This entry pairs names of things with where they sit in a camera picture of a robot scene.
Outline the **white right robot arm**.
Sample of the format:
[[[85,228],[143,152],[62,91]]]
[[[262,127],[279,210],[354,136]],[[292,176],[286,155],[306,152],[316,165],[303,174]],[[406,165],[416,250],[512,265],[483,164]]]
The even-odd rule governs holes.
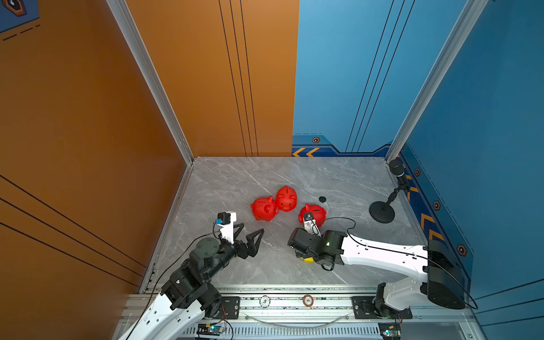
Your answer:
[[[326,271],[333,271],[337,265],[369,266],[402,274],[402,280],[381,283],[374,299],[367,303],[379,318],[396,319],[412,306],[427,302],[452,310],[468,306],[462,270],[440,242],[394,245],[349,232],[328,230],[318,235],[297,228],[288,246],[298,258],[311,258]]]

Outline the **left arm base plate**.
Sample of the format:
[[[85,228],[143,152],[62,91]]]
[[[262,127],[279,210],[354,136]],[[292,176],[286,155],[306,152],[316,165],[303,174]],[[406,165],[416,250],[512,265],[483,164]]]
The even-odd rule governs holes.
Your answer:
[[[240,311],[239,296],[224,296],[212,303],[209,318],[237,320]]]

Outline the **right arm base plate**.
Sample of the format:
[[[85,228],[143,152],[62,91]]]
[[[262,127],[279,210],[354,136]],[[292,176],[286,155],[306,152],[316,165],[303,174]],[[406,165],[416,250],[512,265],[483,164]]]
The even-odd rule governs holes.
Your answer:
[[[406,308],[398,311],[387,306],[384,302],[378,301],[376,297],[354,296],[351,298],[355,318],[363,319],[388,319],[388,320],[411,320],[412,310]]]

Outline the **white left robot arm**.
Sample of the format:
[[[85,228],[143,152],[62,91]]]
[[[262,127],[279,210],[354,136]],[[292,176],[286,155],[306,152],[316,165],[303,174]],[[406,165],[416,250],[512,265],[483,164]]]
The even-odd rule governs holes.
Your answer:
[[[140,317],[121,339],[177,339],[182,332],[205,318],[220,312],[222,296],[212,285],[215,274],[235,258],[246,259],[258,254],[264,230],[258,229],[246,236],[246,242],[237,236],[234,241],[216,239],[208,235],[196,238],[188,258],[175,270],[160,288],[154,300],[149,300]]]

